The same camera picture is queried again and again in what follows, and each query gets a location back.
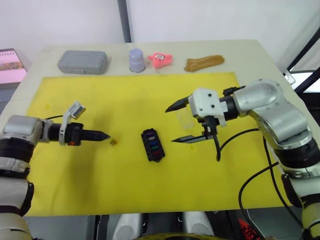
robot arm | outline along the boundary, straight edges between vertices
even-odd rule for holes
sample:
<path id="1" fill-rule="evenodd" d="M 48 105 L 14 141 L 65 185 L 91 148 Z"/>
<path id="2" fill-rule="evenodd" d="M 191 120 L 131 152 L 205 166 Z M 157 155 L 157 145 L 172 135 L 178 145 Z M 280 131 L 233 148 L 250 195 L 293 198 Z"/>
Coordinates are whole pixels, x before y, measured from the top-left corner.
<path id="1" fill-rule="evenodd" d="M 83 130 L 83 124 L 70 123 L 84 107 L 75 102 L 63 115 L 62 124 L 36 117 L 13 115 L 0 133 L 0 239 L 31 240 L 22 216 L 31 207 L 34 185 L 27 180 L 30 159 L 39 142 L 59 142 L 79 146 L 81 140 L 102 141 L 110 136 Z"/>
<path id="2" fill-rule="evenodd" d="M 282 181 L 290 202 L 302 207 L 302 223 L 313 236 L 320 235 L 320 152 L 312 137 L 306 117 L 290 102 L 280 85 L 259 79 L 245 87 L 232 87 L 219 98 L 216 91 L 196 89 L 192 95 L 176 101 L 166 112 L 190 104 L 193 117 L 204 127 L 200 136 L 173 140 L 194 143 L 217 138 L 217 125 L 237 117 L 251 116 L 273 148 L 284 171 Z"/>

white table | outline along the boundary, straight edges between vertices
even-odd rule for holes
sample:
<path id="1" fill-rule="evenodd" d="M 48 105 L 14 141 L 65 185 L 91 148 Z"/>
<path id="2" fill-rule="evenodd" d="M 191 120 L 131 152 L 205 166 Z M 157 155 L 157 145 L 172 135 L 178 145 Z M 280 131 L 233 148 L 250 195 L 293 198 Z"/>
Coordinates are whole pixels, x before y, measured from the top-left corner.
<path id="1" fill-rule="evenodd" d="M 143 72 L 133 73 L 129 70 L 128 63 L 129 50 L 133 48 L 141 49 L 145 58 L 154 52 L 172 54 L 173 64 L 161 68 L 157 72 L 150 65 L 147 65 Z M 3 128 L 11 115 L 25 115 L 27 113 L 43 77 L 76 76 L 75 74 L 62 73 L 57 67 L 58 60 L 66 50 L 106 52 L 109 64 L 105 75 L 192 74 L 184 71 L 187 58 L 196 59 L 208 55 L 223 55 L 225 58 L 224 64 L 202 69 L 198 73 L 234 72 L 240 85 L 247 85 L 260 78 L 277 81 L 281 85 L 286 99 L 298 107 L 307 117 L 313 137 L 320 145 L 319 126 L 307 110 L 304 102 L 296 95 L 257 40 L 118 43 L 45 47 L 3 110 L 0 116 L 0 128 Z"/>

gray plastic case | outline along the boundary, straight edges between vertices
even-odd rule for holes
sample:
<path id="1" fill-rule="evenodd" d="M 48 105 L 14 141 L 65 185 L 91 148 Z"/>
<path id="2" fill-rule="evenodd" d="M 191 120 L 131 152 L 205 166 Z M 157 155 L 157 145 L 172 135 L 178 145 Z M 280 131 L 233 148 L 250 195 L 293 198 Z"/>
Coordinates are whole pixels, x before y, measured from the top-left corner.
<path id="1" fill-rule="evenodd" d="M 103 74 L 107 61 L 103 51 L 67 50 L 57 66 L 65 74 Z"/>

yellow mat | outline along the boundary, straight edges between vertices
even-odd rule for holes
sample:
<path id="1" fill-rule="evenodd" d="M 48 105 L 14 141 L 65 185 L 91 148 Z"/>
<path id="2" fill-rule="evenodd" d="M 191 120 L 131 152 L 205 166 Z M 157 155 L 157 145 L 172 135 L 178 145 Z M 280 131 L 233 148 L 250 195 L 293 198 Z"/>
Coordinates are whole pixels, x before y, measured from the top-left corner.
<path id="1" fill-rule="evenodd" d="M 85 129 L 111 135 L 118 143 L 38 144 L 28 178 L 35 185 L 28 215 L 238 209 L 241 185 L 267 166 L 262 135 L 251 132 L 231 141 L 223 149 L 221 161 L 216 162 L 212 140 L 171 142 L 203 130 L 187 112 L 189 109 L 165 113 L 169 105 L 198 87 L 215 89 L 222 95 L 223 89 L 237 85 L 233 73 L 44 78 L 29 107 L 29 116 L 60 115 L 78 100 L 86 111 L 77 122 Z M 166 154 L 159 163 L 148 161 L 141 139 L 142 131 L 150 128 L 157 130 Z M 219 126 L 220 144 L 250 128 L 256 128 L 250 117 Z M 279 171 L 275 173 L 285 195 Z M 247 186 L 243 205 L 281 205 L 268 172 Z"/>

white wall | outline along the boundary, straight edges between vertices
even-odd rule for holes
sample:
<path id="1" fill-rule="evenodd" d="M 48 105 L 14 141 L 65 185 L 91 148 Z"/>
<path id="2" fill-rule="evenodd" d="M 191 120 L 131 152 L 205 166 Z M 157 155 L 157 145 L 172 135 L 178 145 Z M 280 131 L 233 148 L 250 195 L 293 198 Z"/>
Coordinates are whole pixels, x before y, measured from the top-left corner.
<path id="1" fill-rule="evenodd" d="M 127 5 L 133 42 L 258 39 L 280 68 L 320 25 L 319 0 L 127 0 Z"/>
<path id="2" fill-rule="evenodd" d="M 45 45 L 124 42 L 116 0 L 1 0 L 0 23 L 27 69 Z"/>

